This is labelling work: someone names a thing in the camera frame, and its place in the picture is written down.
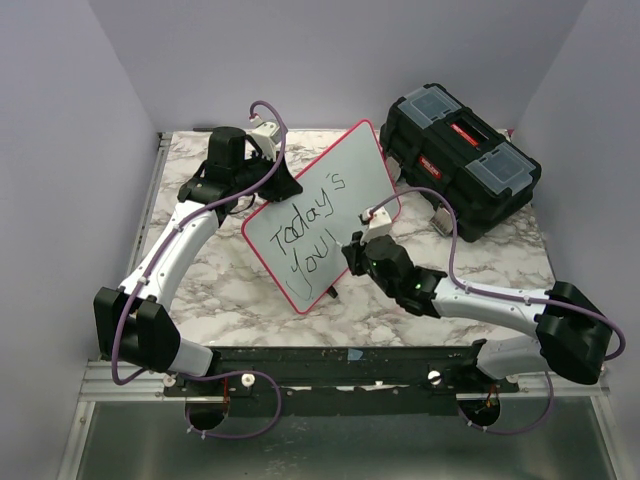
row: white wall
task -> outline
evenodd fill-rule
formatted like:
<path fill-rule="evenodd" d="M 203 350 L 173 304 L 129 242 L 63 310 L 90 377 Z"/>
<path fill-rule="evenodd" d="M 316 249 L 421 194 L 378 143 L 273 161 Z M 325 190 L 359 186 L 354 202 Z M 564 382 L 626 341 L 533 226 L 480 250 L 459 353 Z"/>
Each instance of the white wall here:
<path fill-rule="evenodd" d="M 380 125 L 440 82 L 494 125 L 522 115 L 585 0 L 90 0 L 161 130 Z"/>
<path fill-rule="evenodd" d="M 51 479 L 158 139 L 85 0 L 0 18 L 0 476 Z"/>
<path fill-rule="evenodd" d="M 556 274 L 627 334 L 613 406 L 640 471 L 640 3 L 590 0 L 516 131 Z"/>

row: black toolbox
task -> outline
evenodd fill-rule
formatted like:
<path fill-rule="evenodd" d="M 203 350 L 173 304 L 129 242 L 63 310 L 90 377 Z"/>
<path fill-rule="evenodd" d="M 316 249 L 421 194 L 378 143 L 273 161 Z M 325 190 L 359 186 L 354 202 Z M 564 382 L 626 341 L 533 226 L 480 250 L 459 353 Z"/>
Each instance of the black toolbox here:
<path fill-rule="evenodd" d="M 380 144 L 409 185 L 436 190 L 451 203 L 467 242 L 530 202 L 542 173 L 540 164 L 435 83 L 391 106 Z M 436 209 L 434 224 L 451 233 L 439 201 L 423 196 Z"/>

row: marble tabletop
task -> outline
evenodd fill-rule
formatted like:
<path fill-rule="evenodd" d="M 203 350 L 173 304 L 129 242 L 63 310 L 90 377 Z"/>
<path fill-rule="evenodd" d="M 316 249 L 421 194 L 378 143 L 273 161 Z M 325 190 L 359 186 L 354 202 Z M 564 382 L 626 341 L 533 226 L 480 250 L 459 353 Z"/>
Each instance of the marble tabletop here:
<path fill-rule="evenodd" d="M 291 171 L 300 171 L 342 133 L 344 130 L 291 130 L 286 149 Z M 206 133 L 173 134 L 145 254 L 170 219 L 178 188 L 205 159 L 207 140 Z M 429 224 L 431 205 L 415 193 L 401 201 L 393 237 L 414 263 L 446 270 L 451 240 L 442 238 Z M 237 210 L 246 205 L 248 199 L 242 199 Z M 472 320 L 415 317 L 387 298 L 368 277 L 351 275 L 336 283 L 338 298 L 325 295 L 308 314 L 299 315 L 240 233 L 249 213 L 227 217 L 180 284 L 170 314 L 184 338 L 207 346 L 457 346 L 479 338 L 516 335 Z M 551 286 L 553 274 L 532 208 L 526 206 L 473 244 L 458 242 L 456 273 L 497 286 Z"/>

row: purple cable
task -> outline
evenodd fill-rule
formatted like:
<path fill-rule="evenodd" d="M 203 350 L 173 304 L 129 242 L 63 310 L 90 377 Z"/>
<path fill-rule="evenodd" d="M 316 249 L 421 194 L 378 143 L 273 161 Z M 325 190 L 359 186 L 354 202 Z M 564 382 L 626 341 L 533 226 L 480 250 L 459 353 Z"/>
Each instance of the purple cable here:
<path fill-rule="evenodd" d="M 387 204 L 391 200 L 398 198 L 399 196 L 404 195 L 405 193 L 410 193 L 410 192 L 424 192 L 424 193 L 428 193 L 429 195 L 433 195 L 438 200 L 440 200 L 440 202 L 447 209 L 447 212 L 449 212 L 449 215 L 451 215 L 451 220 L 453 222 L 453 232 L 451 234 L 451 253 L 449 254 L 449 277 L 451 277 L 451 281 L 454 283 L 454 285 L 456 285 L 458 288 L 462 290 L 469 291 L 471 293 L 477 293 L 478 295 L 482 295 L 489 298 L 497 298 L 498 300 L 507 300 L 510 302 L 522 302 L 525 304 L 535 303 L 535 304 L 541 304 L 541 305 L 553 305 L 555 307 L 564 308 L 566 310 L 572 310 L 581 315 L 586 315 L 591 318 L 595 318 L 596 320 L 599 320 L 600 322 L 604 323 L 607 327 L 609 327 L 611 330 L 616 332 L 616 335 L 618 336 L 618 348 L 613 353 L 606 355 L 604 359 L 613 360 L 614 358 L 617 358 L 620 355 L 622 355 L 622 352 L 624 352 L 627 346 L 627 340 L 624 336 L 624 332 L 615 322 L 613 322 L 612 320 L 609 320 L 604 315 L 601 315 L 596 312 L 592 312 L 591 310 L 587 310 L 586 308 L 578 307 L 576 305 L 571 305 L 570 303 L 560 302 L 558 300 L 543 299 L 543 298 L 528 299 L 525 297 L 521 297 L 519 295 L 509 295 L 506 293 L 489 292 L 487 290 L 482 290 L 480 288 L 472 287 L 470 285 L 469 286 L 465 285 L 463 282 L 458 280 L 453 268 L 453 263 L 454 263 L 455 254 L 456 254 L 456 244 L 458 242 L 458 222 L 456 221 L 456 215 L 451 204 L 447 201 L 446 198 L 444 198 L 435 190 L 431 190 L 430 188 L 425 188 L 425 187 L 412 187 L 402 192 L 394 193 L 393 195 L 391 195 L 388 198 L 385 198 L 383 201 L 381 201 L 379 204 L 373 207 L 371 209 L 371 213 L 373 214 L 373 212 L 383 207 L 385 204 Z"/>
<path fill-rule="evenodd" d="M 249 113 L 251 117 L 254 116 L 255 108 L 258 106 L 263 106 L 267 108 L 273 114 L 273 116 L 276 117 L 278 125 L 280 126 L 282 143 L 280 146 L 280 152 L 278 153 L 278 158 L 273 164 L 273 167 L 271 167 L 271 170 L 269 170 L 269 172 L 264 177 L 262 177 L 260 180 L 258 180 L 254 185 L 250 186 L 249 188 L 246 188 L 245 190 L 238 192 L 234 195 L 231 195 L 229 197 L 222 198 L 208 205 L 205 205 L 204 207 L 199 208 L 198 210 L 194 211 L 190 215 L 187 215 L 179 223 L 180 228 L 183 228 L 190 221 L 192 221 L 194 218 L 196 218 L 198 215 L 201 215 L 202 213 L 209 212 L 214 208 L 219 207 L 220 205 L 224 205 L 225 203 L 229 203 L 240 197 L 243 197 L 245 195 L 249 195 L 255 192 L 262 185 L 264 185 L 267 182 L 267 180 L 269 180 L 273 176 L 274 173 L 276 173 L 276 170 L 278 170 L 278 167 L 280 166 L 280 163 L 282 163 L 282 159 L 284 158 L 284 150 L 286 148 L 286 138 L 287 138 L 287 126 L 284 124 L 284 121 L 282 120 L 282 117 L 277 112 L 277 110 L 273 108 L 271 104 L 262 100 L 257 100 L 251 104 L 251 107 L 249 108 Z M 164 241 L 160 244 L 160 247 L 158 248 L 158 250 L 156 250 L 156 253 L 153 255 L 153 257 L 151 257 L 151 260 L 149 261 L 147 268 L 144 270 L 144 272 L 142 272 L 141 277 L 148 278 L 149 275 L 151 275 L 154 267 L 158 263 L 158 260 L 160 260 L 160 257 L 162 257 L 162 254 L 167 249 L 167 247 L 171 244 L 171 242 L 173 241 L 173 239 L 177 234 L 178 234 L 178 230 L 175 230 L 175 229 L 169 232 L 169 235 L 167 235 Z M 125 379 L 121 379 L 120 376 L 118 375 L 118 356 L 120 354 L 120 342 L 122 341 L 122 332 L 124 331 L 124 325 L 126 323 L 126 319 L 129 316 L 129 313 L 131 312 L 131 308 L 133 307 L 133 302 L 138 297 L 138 294 L 140 293 L 140 290 L 142 289 L 142 287 L 143 287 L 142 283 L 136 284 L 133 291 L 129 295 L 129 299 L 125 303 L 124 308 L 122 309 L 122 313 L 120 314 L 120 318 L 118 319 L 118 325 L 116 326 L 116 333 L 113 338 L 113 349 L 111 350 L 111 378 L 113 379 L 113 383 L 115 383 L 116 385 L 126 385 L 131 380 L 133 380 L 134 378 L 138 377 L 140 374 L 145 372 L 145 369 L 141 368 L 140 370 L 137 370 L 135 373 L 131 374 L 129 377 Z"/>
<path fill-rule="evenodd" d="M 458 407 L 458 414 L 467 421 L 467 424 L 468 424 L 469 427 L 474 428 L 474 429 L 476 429 L 476 430 L 478 430 L 480 432 L 490 433 L 492 435 L 501 435 L 501 436 L 519 435 L 521 433 L 530 432 L 534 428 L 539 427 L 540 425 L 542 425 L 544 422 L 547 421 L 547 419 L 551 415 L 551 412 L 553 411 L 553 406 L 555 404 L 555 394 L 554 394 L 554 391 L 553 391 L 553 382 L 551 381 L 551 377 L 549 376 L 549 372 L 544 372 L 544 375 L 545 375 L 545 377 L 547 377 L 547 383 L 549 385 L 549 403 L 547 403 L 547 408 L 544 410 L 542 415 L 540 415 L 540 418 L 538 418 L 532 424 L 527 425 L 526 427 L 517 428 L 515 430 L 493 430 L 493 429 L 490 429 L 490 428 L 487 428 L 487 427 L 481 427 L 480 425 L 476 425 L 475 423 L 471 422 L 471 420 L 469 420 L 469 418 L 464 414 L 464 412 L 462 411 L 462 409 L 460 407 Z"/>
<path fill-rule="evenodd" d="M 220 375 L 213 375 L 210 377 L 193 377 L 191 375 L 183 375 L 183 377 L 188 380 L 194 380 L 196 382 L 210 382 L 214 380 L 222 380 L 224 378 L 234 377 L 236 375 L 244 375 L 245 373 L 264 378 L 273 386 L 273 388 L 276 391 L 276 401 L 277 401 L 276 411 L 273 414 L 273 417 L 271 418 L 269 423 L 267 423 L 260 430 L 256 430 L 255 432 L 252 432 L 252 433 L 241 433 L 238 435 L 230 435 L 227 433 L 214 433 L 214 432 L 208 432 L 206 430 L 198 430 L 197 428 L 195 428 L 191 424 L 191 417 L 190 417 L 191 412 L 190 410 L 187 410 L 186 419 L 187 419 L 187 422 L 189 423 L 189 428 L 191 430 L 211 438 L 222 438 L 224 440 L 246 440 L 247 438 L 254 438 L 254 437 L 257 437 L 258 435 L 262 435 L 266 431 L 270 430 L 278 422 L 278 419 L 280 418 L 280 412 L 282 411 L 282 394 L 280 393 L 280 387 L 278 387 L 278 384 L 276 383 L 276 381 L 266 373 L 257 372 L 254 370 L 243 370 L 243 371 L 222 373 Z"/>

